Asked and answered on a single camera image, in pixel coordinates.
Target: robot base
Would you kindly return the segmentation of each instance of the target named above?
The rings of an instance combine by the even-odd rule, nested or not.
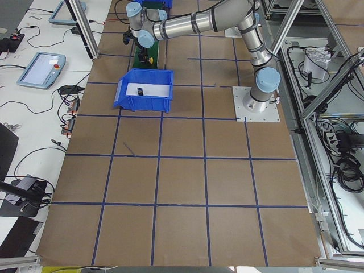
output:
[[[235,115],[238,122],[279,122],[279,114],[276,104],[268,104],[262,113],[252,113],[243,104],[244,96],[249,93],[251,87],[233,87]]]

